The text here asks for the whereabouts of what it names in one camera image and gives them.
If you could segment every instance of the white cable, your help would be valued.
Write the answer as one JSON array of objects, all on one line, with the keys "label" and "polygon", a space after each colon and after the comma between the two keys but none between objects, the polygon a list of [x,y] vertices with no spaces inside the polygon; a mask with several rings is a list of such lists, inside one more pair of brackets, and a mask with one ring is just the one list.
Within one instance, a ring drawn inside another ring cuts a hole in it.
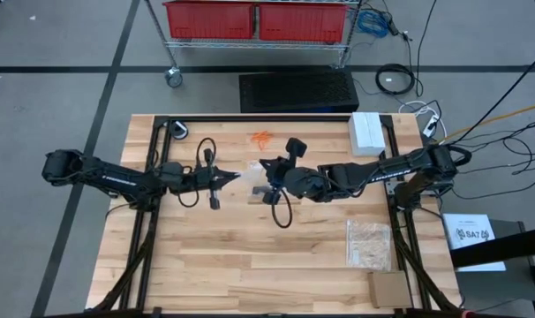
[{"label": "white cable", "polygon": [[[415,114],[416,117],[419,117],[420,115],[426,114],[427,112],[432,112],[435,116],[438,116],[438,113],[436,112],[436,110],[428,107],[427,106],[428,103],[427,102],[423,102],[423,101],[411,101],[411,102],[403,103],[403,104],[401,104],[401,106],[399,106],[398,112],[401,113],[401,110],[403,109],[403,107],[405,107],[407,105],[412,105],[412,104],[423,105],[418,110],[414,110],[414,114]],[[442,119],[439,119],[439,122],[441,123],[442,132],[444,133],[444,139],[446,139],[446,137],[448,137],[448,131],[446,130],[446,126],[444,125],[444,122],[442,121]]]}]

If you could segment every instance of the caster wheel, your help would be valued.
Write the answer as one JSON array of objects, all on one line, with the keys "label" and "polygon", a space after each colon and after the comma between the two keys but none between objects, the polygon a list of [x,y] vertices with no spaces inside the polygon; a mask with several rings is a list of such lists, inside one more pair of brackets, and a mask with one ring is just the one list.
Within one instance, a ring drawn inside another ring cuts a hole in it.
[{"label": "caster wheel", "polygon": [[179,69],[172,68],[165,72],[165,80],[169,87],[176,88],[183,83],[183,76],[181,76]]}]

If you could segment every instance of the red bin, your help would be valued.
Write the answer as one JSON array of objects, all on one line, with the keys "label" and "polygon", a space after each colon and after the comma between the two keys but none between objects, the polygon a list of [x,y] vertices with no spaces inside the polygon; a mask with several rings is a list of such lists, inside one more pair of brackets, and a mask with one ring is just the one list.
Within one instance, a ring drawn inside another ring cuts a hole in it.
[{"label": "red bin", "polygon": [[342,4],[260,4],[260,39],[341,42]]},{"label": "red bin", "polygon": [[164,3],[172,38],[251,39],[253,5],[176,1]]}]

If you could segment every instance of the white box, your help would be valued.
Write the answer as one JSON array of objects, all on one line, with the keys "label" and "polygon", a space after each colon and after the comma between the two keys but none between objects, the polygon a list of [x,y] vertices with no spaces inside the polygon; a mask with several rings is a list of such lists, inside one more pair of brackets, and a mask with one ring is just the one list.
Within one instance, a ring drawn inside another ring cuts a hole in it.
[{"label": "white box", "polygon": [[380,114],[354,112],[348,121],[354,156],[377,156],[385,150]]}]

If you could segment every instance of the wooden table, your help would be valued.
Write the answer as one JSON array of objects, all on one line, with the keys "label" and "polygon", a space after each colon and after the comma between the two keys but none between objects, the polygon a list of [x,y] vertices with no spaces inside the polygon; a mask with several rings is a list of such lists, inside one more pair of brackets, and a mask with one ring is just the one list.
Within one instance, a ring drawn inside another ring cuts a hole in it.
[{"label": "wooden table", "polygon": [[[415,117],[393,114],[392,118],[401,154],[420,148]],[[123,166],[144,169],[153,122],[152,115],[132,116],[122,154]],[[260,158],[286,155],[289,137],[297,137],[308,145],[304,158],[298,161],[301,166],[316,168],[323,163],[376,160],[351,156],[346,122],[187,125],[189,136],[174,141],[169,154],[170,161],[183,165],[194,165],[197,144],[205,137],[216,141],[216,163],[222,170],[245,172]],[[263,151],[251,141],[252,135],[261,131],[274,135]],[[382,183],[369,185],[357,199],[325,204],[294,200],[293,225],[283,230],[274,224],[269,206],[249,198],[255,182],[249,175],[253,174],[245,173],[219,192],[220,210],[209,209],[206,192],[202,192],[201,201],[194,208],[183,208],[173,195],[162,198],[146,311],[162,307],[164,313],[393,313],[391,309],[372,307],[367,270],[346,265],[346,220],[389,224]],[[194,194],[187,194],[184,201],[192,202],[193,198]],[[111,207],[123,203],[114,200]],[[437,211],[433,199],[423,199],[423,205]],[[285,222],[285,207],[280,205],[278,210]],[[87,307],[101,301],[123,272],[134,217],[135,211],[128,208],[109,216]],[[458,305],[460,295],[440,219],[417,210],[414,222],[426,271]],[[411,271],[410,277],[415,307],[419,307],[417,284]],[[138,278],[134,278],[131,306],[137,284]]]}]

